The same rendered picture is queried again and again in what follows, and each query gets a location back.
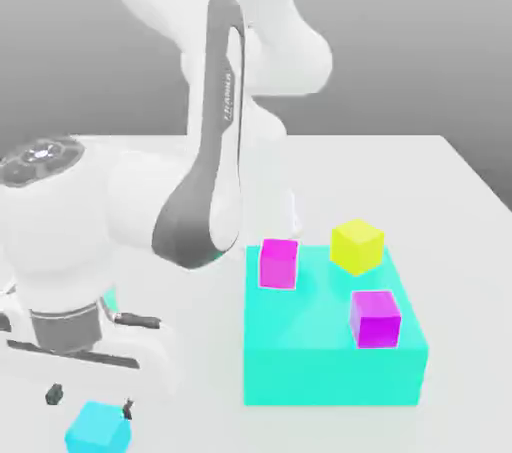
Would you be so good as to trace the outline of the large turquoise box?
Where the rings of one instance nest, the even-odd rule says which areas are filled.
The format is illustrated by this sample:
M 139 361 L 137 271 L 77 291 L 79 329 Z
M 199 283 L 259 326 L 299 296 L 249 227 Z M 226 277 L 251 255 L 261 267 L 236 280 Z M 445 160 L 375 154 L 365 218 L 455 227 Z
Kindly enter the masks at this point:
M 243 393 L 246 405 L 414 406 L 429 347 L 390 252 L 354 277 L 326 245 L 299 249 L 293 290 L 259 285 L 260 248 L 245 253 Z M 401 312 L 394 348 L 363 349 L 349 324 L 355 291 L 388 290 Z

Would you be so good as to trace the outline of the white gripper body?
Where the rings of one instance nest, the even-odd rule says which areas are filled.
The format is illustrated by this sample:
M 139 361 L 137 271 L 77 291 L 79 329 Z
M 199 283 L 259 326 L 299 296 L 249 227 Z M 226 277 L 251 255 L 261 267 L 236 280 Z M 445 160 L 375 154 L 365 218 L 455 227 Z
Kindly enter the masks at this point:
M 0 339 L 0 374 L 120 396 L 167 395 L 178 385 L 172 358 L 156 347 L 127 341 L 106 340 L 93 350 L 56 354 L 5 337 Z

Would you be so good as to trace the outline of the small cyan cube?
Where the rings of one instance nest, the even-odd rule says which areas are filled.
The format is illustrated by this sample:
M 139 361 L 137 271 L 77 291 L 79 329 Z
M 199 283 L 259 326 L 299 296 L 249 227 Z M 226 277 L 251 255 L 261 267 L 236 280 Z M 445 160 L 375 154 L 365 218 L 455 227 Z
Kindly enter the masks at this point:
M 121 406 L 88 401 L 65 434 L 67 453 L 127 453 L 131 421 Z

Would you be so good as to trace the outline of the small magenta cube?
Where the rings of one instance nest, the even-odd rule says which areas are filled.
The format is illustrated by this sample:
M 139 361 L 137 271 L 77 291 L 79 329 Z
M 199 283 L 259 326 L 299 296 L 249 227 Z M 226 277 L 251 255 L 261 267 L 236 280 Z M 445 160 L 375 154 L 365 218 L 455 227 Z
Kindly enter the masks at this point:
M 297 240 L 264 239 L 259 256 L 259 286 L 279 291 L 295 290 L 298 255 Z

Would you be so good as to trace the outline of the small yellow cube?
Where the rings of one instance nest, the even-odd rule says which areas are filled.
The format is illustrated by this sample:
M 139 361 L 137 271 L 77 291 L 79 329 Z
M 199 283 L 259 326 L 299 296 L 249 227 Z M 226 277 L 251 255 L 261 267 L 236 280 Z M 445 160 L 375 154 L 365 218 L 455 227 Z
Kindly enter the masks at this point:
M 362 219 L 345 222 L 331 232 L 330 261 L 353 276 L 377 268 L 383 253 L 384 232 Z

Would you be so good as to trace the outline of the small purple cube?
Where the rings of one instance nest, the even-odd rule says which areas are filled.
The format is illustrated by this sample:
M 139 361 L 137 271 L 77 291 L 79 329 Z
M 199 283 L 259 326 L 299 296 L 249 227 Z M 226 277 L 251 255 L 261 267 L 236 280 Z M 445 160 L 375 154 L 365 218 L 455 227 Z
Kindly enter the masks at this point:
M 390 290 L 353 291 L 349 324 L 357 348 L 395 348 L 402 322 Z

